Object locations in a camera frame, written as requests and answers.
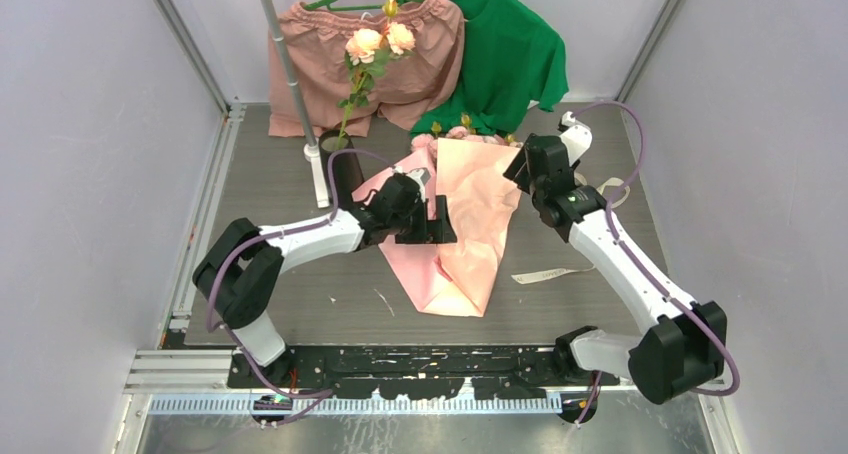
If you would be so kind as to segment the pink paper bouquet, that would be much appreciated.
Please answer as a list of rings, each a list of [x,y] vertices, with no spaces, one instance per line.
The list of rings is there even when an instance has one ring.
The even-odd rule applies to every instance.
[[[410,171],[431,175],[428,200],[443,195],[457,240],[408,245],[388,237],[379,248],[417,311],[481,317],[488,305],[504,256],[508,225],[521,193],[503,173],[521,145],[497,135],[473,134],[457,126],[446,136],[420,134],[411,152],[396,161]]]

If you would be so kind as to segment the black conical vase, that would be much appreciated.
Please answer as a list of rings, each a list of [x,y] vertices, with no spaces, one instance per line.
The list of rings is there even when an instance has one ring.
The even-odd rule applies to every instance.
[[[318,139],[319,152],[330,199],[337,201],[339,208],[347,208],[353,203],[353,192],[364,183],[364,177],[356,153],[342,153],[335,157],[333,173],[329,175],[329,158],[337,150],[338,141],[338,130],[323,132]]]

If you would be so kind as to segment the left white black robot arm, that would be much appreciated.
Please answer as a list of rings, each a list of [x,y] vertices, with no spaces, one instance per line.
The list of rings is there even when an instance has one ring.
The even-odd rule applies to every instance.
[[[192,283],[253,360],[257,379],[277,387],[292,371],[287,343],[267,312],[281,274],[387,238],[408,245],[456,242],[447,199],[429,198],[428,181],[424,168],[394,171],[363,200],[323,216],[277,226],[239,218],[227,226],[195,268]]]

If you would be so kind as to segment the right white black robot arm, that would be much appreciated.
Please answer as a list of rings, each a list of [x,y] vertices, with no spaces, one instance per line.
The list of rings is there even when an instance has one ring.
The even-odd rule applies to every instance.
[[[559,337],[555,370],[567,384],[606,373],[632,381],[654,404],[704,384],[726,369],[739,384],[726,348],[727,316],[714,301],[700,303],[676,286],[625,232],[600,192],[574,177],[561,136],[532,134],[504,173],[529,194],[541,221],[587,258],[630,312],[637,336],[585,326]]]

